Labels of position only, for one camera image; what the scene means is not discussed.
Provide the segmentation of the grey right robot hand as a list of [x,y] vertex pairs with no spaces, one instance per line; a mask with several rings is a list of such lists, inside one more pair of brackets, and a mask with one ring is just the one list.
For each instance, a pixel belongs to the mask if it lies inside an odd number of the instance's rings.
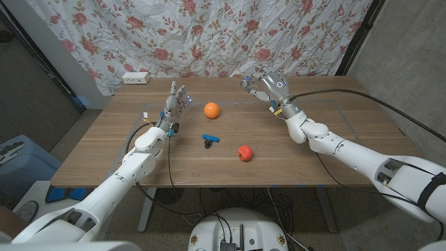
[[291,99],[289,82],[269,66],[257,66],[256,72],[245,76],[240,87],[262,102],[269,102],[272,112],[289,119],[300,113]]

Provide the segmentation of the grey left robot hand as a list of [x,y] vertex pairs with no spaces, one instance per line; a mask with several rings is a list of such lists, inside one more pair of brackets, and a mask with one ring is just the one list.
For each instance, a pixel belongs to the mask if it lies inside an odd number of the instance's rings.
[[173,130],[177,133],[181,116],[191,102],[192,99],[187,94],[185,85],[178,87],[177,83],[173,81],[164,106],[163,115],[158,121],[157,127],[165,132]]

